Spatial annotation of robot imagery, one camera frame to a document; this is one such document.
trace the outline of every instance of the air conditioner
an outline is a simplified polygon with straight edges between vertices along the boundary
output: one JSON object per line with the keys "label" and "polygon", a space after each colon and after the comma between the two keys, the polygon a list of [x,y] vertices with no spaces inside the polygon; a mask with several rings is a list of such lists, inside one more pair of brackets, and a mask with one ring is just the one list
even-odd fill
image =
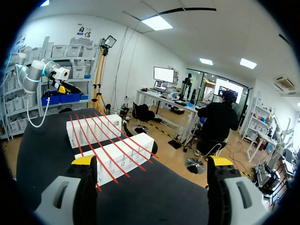
{"label": "air conditioner", "polygon": [[293,84],[291,79],[286,75],[280,75],[274,78],[274,85],[279,88],[281,91],[284,90],[294,90],[296,86]]}

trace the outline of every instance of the chair base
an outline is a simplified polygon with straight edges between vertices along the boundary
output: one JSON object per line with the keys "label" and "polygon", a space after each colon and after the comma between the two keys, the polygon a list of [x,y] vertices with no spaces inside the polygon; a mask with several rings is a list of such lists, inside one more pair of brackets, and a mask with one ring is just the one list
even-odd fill
{"label": "chair base", "polygon": [[205,172],[205,165],[196,158],[188,158],[185,162],[185,166],[193,174],[202,174]]}
{"label": "chair base", "polygon": [[134,125],[132,126],[132,129],[134,132],[140,134],[140,133],[148,133],[149,129],[146,126],[142,126],[142,125]]}

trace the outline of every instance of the black jacket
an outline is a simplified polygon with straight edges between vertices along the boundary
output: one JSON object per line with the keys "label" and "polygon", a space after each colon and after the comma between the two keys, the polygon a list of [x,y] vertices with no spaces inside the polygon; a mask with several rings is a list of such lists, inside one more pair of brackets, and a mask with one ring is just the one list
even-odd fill
{"label": "black jacket", "polygon": [[198,111],[199,117],[206,118],[200,132],[203,140],[224,141],[229,130],[237,130],[239,126],[238,116],[229,102],[210,103],[207,107]]}

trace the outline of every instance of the red laser line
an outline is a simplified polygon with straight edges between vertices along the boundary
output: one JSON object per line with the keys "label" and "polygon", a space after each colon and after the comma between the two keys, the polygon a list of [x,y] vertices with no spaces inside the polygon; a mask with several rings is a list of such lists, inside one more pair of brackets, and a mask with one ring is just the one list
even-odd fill
{"label": "red laser line", "polygon": [[108,154],[108,152],[105,150],[105,148],[103,147],[103,145],[99,142],[99,140],[97,139],[96,135],[94,134],[92,128],[90,127],[88,121],[86,120],[85,118],[85,115],[82,115],[88,125],[88,127],[90,128],[90,131],[92,132],[93,136],[95,137],[96,141],[98,142],[98,144],[100,145],[100,147],[102,148],[102,150],[105,152],[105,154],[109,157],[109,159],[111,161],[113,161],[113,163],[115,163],[115,165],[127,176],[127,177],[130,177],[115,161],[114,159]]}
{"label": "red laser line", "polygon": [[136,164],[138,167],[140,167],[142,170],[146,171],[146,169],[144,167],[142,167],[141,165],[139,165],[136,161],[134,161],[129,155],[127,155],[118,145],[116,145],[115,142],[112,141],[112,139],[109,138],[109,136],[107,136],[107,134],[101,129],[101,127],[99,127],[99,125],[95,122],[95,124],[97,125],[97,127],[101,130],[101,132],[110,140],[111,143],[113,143],[125,156],[127,156],[134,164]]}
{"label": "red laser line", "polygon": [[127,144],[122,138],[120,138],[119,136],[117,136],[101,119],[100,117],[98,117],[98,119],[101,121],[101,123],[106,126],[106,128],[112,132],[119,140],[121,140],[122,142],[124,142],[129,148],[131,148],[133,151],[135,151],[136,153],[138,153],[139,155],[141,155],[143,158],[145,158],[148,162],[153,163],[151,160],[147,159],[143,154],[141,154],[140,152],[138,152],[137,150],[135,150],[134,148],[132,148],[129,144]]}
{"label": "red laser line", "polygon": [[[76,141],[77,141],[77,144],[78,144],[80,153],[81,153],[82,156],[84,156],[84,155],[83,155],[83,150],[81,149],[81,146],[80,146],[80,144],[79,144],[79,140],[78,140],[77,134],[76,134],[76,132],[75,132],[75,127],[74,127],[74,124],[73,124],[72,115],[70,115],[70,119],[71,119],[73,131],[74,131],[74,134],[75,134],[75,138],[76,138]],[[98,188],[99,191],[102,191],[102,190],[101,190],[101,187],[100,187],[97,183],[96,183],[96,186],[97,186],[97,188]]]}
{"label": "red laser line", "polygon": [[141,147],[142,149],[146,150],[148,153],[150,153],[151,155],[153,155],[156,158],[159,158],[157,155],[153,154],[152,152],[150,152],[149,150],[145,149],[143,146],[139,145],[137,142],[135,142],[134,140],[132,140],[130,137],[128,137],[125,133],[123,133],[121,130],[119,130],[109,119],[107,116],[105,116],[105,114],[103,115],[113,126],[114,128],[116,128],[119,132],[121,132],[121,134],[123,134],[126,138],[128,138],[129,140],[131,140],[134,144],[136,144],[137,146]]}
{"label": "red laser line", "polygon": [[76,114],[75,116],[76,116],[77,121],[78,121],[78,123],[79,123],[79,125],[80,125],[80,128],[81,128],[81,130],[82,130],[82,133],[83,133],[85,139],[87,140],[87,142],[88,142],[88,144],[89,144],[89,146],[90,146],[90,149],[92,149],[92,151],[93,151],[93,153],[95,154],[95,156],[97,157],[98,161],[99,161],[99,162],[101,163],[101,165],[104,167],[104,169],[106,170],[106,172],[111,176],[111,178],[114,180],[114,182],[115,182],[115,183],[118,183],[118,181],[113,177],[113,175],[111,174],[111,172],[109,172],[109,170],[106,168],[106,166],[104,165],[104,163],[101,161],[101,159],[99,158],[99,156],[97,155],[97,153],[95,152],[95,150],[93,149],[93,147],[91,146],[91,144],[90,144],[90,142],[89,142],[89,140],[88,140],[88,137],[85,135],[85,132],[84,132],[84,130],[83,130],[83,127],[81,126],[81,123],[80,123],[80,121],[79,121],[79,118],[78,118],[77,114]]}

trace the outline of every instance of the black table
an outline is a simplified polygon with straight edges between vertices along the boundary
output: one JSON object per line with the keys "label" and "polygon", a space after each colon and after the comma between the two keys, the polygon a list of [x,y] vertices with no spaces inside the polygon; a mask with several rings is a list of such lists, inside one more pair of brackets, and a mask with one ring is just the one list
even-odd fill
{"label": "black table", "polygon": [[[66,121],[78,114],[93,115],[96,110],[84,109],[46,117],[40,128],[28,124],[24,132],[17,161],[17,185],[26,205],[35,210],[41,193],[74,160]],[[41,118],[34,119],[35,124]],[[109,182],[98,191],[98,224],[207,224],[207,190],[179,176],[152,157],[153,164],[143,164],[146,172],[136,168],[130,178],[121,176],[119,183]]]}

